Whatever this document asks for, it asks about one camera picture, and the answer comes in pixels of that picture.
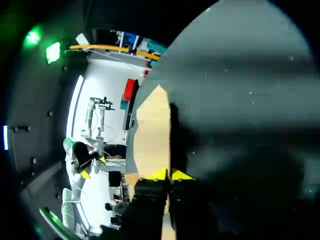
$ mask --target wooden board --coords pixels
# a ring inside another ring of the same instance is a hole
[[[170,106],[158,85],[136,111],[138,128],[133,142],[134,161],[142,178],[170,169]]]

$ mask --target ceiling light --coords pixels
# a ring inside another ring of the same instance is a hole
[[[8,150],[8,127],[3,126],[3,142],[4,142],[4,150]]]
[[[75,84],[73,95],[72,95],[71,102],[70,102],[69,114],[68,114],[68,118],[67,118],[67,122],[66,122],[66,132],[65,132],[66,138],[71,138],[73,135],[72,130],[73,130],[73,126],[74,126],[74,116],[75,116],[76,104],[77,104],[77,100],[78,100],[83,82],[84,82],[84,77],[80,75],[76,84]]]
[[[48,64],[57,61],[60,58],[60,42],[56,42],[51,46],[48,46],[45,52]]]

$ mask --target cable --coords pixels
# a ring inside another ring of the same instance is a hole
[[[119,59],[119,58],[116,58],[116,57],[113,57],[113,56],[109,56],[109,55],[107,55],[107,54],[105,54],[105,53],[101,53],[101,52],[98,52],[98,51],[95,51],[95,50],[92,50],[92,49],[88,49],[88,51],[90,51],[90,52],[92,52],[92,53],[95,53],[95,54],[99,54],[99,55],[108,57],[108,58],[111,58],[111,59],[114,59],[114,60],[117,60],[117,61],[120,61],[120,62],[128,65],[128,66],[129,66],[130,68],[132,68],[133,70],[138,71],[140,74],[143,74],[143,73],[144,73],[143,70],[139,70],[139,69],[131,66],[130,64],[126,63],[125,61],[123,61],[123,60],[121,60],[121,59]]]
[[[129,53],[129,48],[125,48],[125,47],[119,47],[119,46],[112,46],[112,45],[71,45],[70,46],[71,50],[75,50],[75,49],[88,49],[89,51],[92,51],[90,49],[105,49],[105,50],[114,50],[114,51],[121,51],[121,52],[125,52],[125,53]],[[154,59],[154,60],[159,60],[160,57],[157,55],[153,55],[144,51],[139,51],[137,50],[135,52],[136,55],[141,55],[150,59]]]
[[[74,180],[72,180],[72,184],[76,189],[80,190],[85,195],[86,199],[89,199],[88,195],[76,184]]]
[[[64,212],[64,206],[65,206],[65,204],[80,204],[80,203],[81,203],[81,201],[65,201],[64,203],[62,203],[62,205],[61,205],[61,214],[62,214],[62,217],[63,217],[64,215],[68,215],[68,216],[70,216],[70,217],[72,217],[72,218],[75,218],[74,216],[72,216],[72,215]]]
[[[107,127],[108,129],[112,129],[115,132],[115,137],[113,139],[107,141],[106,143],[112,142],[113,140],[115,140],[117,138],[118,132],[113,127],[110,127],[110,126],[107,126],[107,125],[104,125],[104,126]]]
[[[118,165],[120,165],[122,167],[125,167],[125,165],[122,165],[120,162],[112,161],[112,159],[115,159],[115,158],[112,158],[111,155],[109,153],[107,153],[106,151],[102,151],[102,152],[104,152],[105,154],[107,154],[110,157],[110,161],[109,162],[116,163],[116,164],[118,164]]]
[[[128,53],[129,48],[120,47],[120,46],[112,46],[112,45],[71,45],[70,49],[105,49],[105,50],[114,50]]]

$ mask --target person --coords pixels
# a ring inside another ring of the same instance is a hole
[[[127,152],[127,146],[122,144],[107,144],[106,142],[104,144],[104,157],[106,159],[110,159],[110,156],[112,159],[125,159],[126,158],[126,152]],[[86,145],[88,151],[92,151],[94,148],[90,145]]]
[[[122,215],[123,212],[126,210],[126,205],[123,202],[118,202],[115,205],[112,205],[110,203],[106,203],[104,205],[105,209],[107,211],[113,211],[115,215]]]

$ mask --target white wall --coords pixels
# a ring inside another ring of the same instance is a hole
[[[138,66],[134,65],[133,67],[142,70]],[[116,139],[110,143],[125,144],[122,140],[126,135],[122,130],[125,111],[120,109],[120,103],[129,78],[138,79],[141,84],[143,74],[123,62],[102,59],[90,60],[90,65],[85,73],[84,82],[75,108],[72,135],[75,140],[84,142],[80,132],[85,126],[89,98],[103,99],[107,97],[109,101],[113,102],[115,111],[105,112],[104,123],[114,128],[117,132]],[[96,113],[100,119],[99,110],[96,110]],[[96,122],[97,116],[93,114],[92,129],[96,125]],[[97,128],[98,125],[92,132],[92,138],[95,138],[97,135]],[[102,137],[104,137],[105,142],[108,142],[115,137],[115,132],[109,128],[105,128]],[[88,199],[82,193],[81,202],[90,227],[98,228],[100,225],[107,225],[110,222],[110,217],[112,217],[112,212],[105,210],[105,203],[111,202],[109,180],[107,175],[102,172],[95,174],[93,170],[90,176],[91,179],[86,180],[82,189],[88,196]]]

